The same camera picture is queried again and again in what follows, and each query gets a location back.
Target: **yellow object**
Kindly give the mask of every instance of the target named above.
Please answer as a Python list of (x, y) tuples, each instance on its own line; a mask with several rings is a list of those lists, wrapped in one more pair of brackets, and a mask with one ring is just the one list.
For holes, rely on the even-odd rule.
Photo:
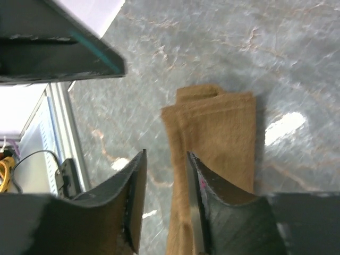
[(0, 160), (0, 177), (2, 183), (0, 184), (0, 193), (7, 192), (11, 179), (11, 170), (15, 166), (15, 160), (12, 157), (6, 157)]

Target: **brown towel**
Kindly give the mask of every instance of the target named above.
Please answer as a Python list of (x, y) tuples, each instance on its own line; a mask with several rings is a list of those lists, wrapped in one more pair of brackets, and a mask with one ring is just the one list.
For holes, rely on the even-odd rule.
[(166, 255), (193, 254), (186, 151), (213, 171), (253, 192), (256, 101), (251, 93), (226, 93), (215, 84), (177, 90), (176, 105), (162, 109), (175, 172)]

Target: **marble floor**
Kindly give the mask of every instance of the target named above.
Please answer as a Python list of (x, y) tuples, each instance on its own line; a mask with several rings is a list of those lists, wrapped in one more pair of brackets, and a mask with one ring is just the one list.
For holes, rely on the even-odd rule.
[(77, 82), (75, 118), (92, 185), (148, 150), (140, 254), (164, 254), (173, 170), (160, 109), (215, 82), (258, 98), (256, 193), (340, 189), (340, 3), (128, 0), (104, 39), (122, 79)]

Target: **tan cloth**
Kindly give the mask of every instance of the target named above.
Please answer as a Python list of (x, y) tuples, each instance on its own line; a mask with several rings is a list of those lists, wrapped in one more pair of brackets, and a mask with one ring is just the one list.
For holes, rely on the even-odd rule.
[(176, 104), (162, 109), (175, 172), (166, 255), (193, 254), (185, 172), (186, 151), (213, 171), (253, 192), (256, 100), (251, 93), (226, 93), (215, 84), (177, 90)]

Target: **teal edge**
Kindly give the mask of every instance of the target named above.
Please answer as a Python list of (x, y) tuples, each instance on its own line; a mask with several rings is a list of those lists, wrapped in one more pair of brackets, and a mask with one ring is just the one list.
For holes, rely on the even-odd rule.
[(105, 56), (95, 45), (93, 45), (89, 40), (83, 37), (81, 34), (71, 30), (70, 35), (74, 37), (78, 42), (87, 47), (92, 53), (94, 53), (99, 59), (101, 59), (105, 64), (107, 64), (116, 74), (119, 74), (121, 70), (112, 63), (107, 56)]

